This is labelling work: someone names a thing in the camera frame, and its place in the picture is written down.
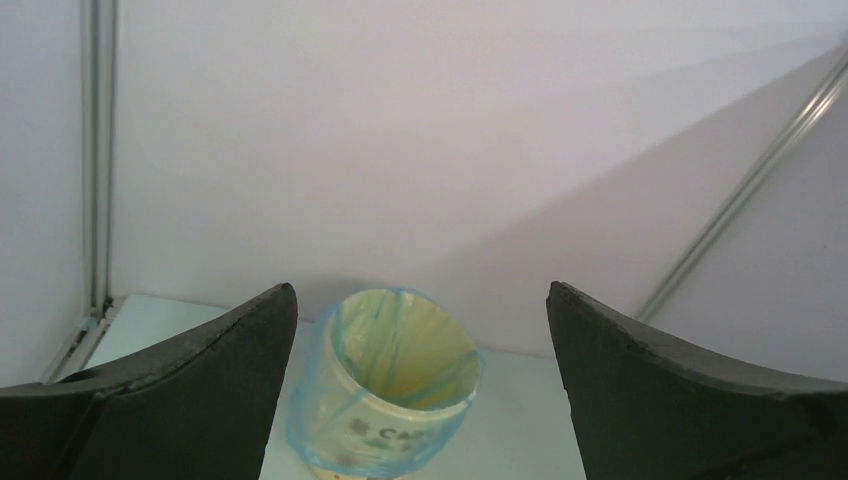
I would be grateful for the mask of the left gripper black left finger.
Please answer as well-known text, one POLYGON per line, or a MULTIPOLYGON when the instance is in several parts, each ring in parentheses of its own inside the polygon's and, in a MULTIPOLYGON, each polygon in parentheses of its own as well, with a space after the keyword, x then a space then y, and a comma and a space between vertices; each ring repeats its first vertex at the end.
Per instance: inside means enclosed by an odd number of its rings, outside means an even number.
POLYGON ((297 320, 283 283, 133 354, 3 388, 2 477, 257 478, 297 320))

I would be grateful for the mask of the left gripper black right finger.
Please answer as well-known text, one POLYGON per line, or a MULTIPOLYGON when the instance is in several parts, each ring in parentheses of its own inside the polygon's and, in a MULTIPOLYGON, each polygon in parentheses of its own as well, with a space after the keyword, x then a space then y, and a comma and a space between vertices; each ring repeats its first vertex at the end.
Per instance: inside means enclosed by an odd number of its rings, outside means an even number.
POLYGON ((847 386, 737 360, 555 281, 547 318, 590 479, 843 479, 847 386))

